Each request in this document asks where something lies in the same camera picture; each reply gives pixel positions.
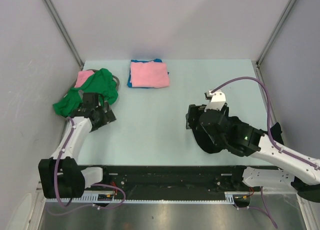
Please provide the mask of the grey laundry tray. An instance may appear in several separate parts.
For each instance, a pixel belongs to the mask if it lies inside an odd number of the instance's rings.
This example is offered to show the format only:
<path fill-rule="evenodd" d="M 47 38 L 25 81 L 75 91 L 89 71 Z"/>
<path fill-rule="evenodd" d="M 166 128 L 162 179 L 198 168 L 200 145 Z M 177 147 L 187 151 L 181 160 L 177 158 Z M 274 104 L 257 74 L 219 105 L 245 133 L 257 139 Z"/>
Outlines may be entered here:
<path fill-rule="evenodd" d="M 88 70 L 93 70 L 94 73 L 98 72 L 97 69 L 88 69 Z M 115 87 L 115 88 L 116 88 L 116 90 L 118 91 L 119 86 L 120 86 L 120 80 L 119 80 L 119 78 L 116 77 L 115 75 L 112 76 L 112 79 L 115 81 L 115 83 L 116 83 L 116 87 Z"/>

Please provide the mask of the black polo shirt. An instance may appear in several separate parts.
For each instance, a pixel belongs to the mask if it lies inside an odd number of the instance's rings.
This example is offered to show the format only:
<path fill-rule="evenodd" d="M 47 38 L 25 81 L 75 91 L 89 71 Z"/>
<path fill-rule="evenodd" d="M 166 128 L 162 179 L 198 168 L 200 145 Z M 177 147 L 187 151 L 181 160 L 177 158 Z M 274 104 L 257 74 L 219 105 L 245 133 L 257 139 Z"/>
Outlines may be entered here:
<path fill-rule="evenodd" d="M 270 128 L 270 132 L 276 142 L 284 144 L 281 125 L 278 122 Z M 192 133 L 196 143 L 204 152 L 216 154 L 224 150 L 221 146 L 214 145 L 207 133 L 204 130 L 200 130 L 199 126 L 192 128 Z"/>

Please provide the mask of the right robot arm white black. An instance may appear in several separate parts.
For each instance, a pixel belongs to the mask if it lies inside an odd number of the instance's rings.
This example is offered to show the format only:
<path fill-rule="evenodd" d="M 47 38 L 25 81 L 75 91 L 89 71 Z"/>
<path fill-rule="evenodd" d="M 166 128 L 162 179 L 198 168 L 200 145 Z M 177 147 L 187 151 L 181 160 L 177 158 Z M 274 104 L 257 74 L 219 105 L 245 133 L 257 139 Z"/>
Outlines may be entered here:
<path fill-rule="evenodd" d="M 320 201 L 320 161 L 282 146 L 276 149 L 264 131 L 229 116 L 229 108 L 206 110 L 191 104 L 186 114 L 186 128 L 191 129 L 197 144 L 209 154 L 222 150 L 238 156 L 269 162 L 294 175 L 292 186 L 300 197 Z"/>

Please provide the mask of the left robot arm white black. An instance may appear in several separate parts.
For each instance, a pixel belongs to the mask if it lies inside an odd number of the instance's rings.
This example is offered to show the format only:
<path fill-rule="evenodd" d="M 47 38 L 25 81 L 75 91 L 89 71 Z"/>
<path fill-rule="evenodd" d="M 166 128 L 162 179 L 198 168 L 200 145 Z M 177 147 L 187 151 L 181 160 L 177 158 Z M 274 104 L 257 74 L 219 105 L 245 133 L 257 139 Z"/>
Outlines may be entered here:
<path fill-rule="evenodd" d="M 77 161 L 89 133 L 108 125 L 116 117 L 101 93 L 81 92 L 81 102 L 67 117 L 64 136 L 47 159 L 41 159 L 38 172 L 47 199 L 80 198 L 85 189 L 95 185 L 100 190 L 110 186 L 111 178 L 101 167 L 81 169 Z"/>

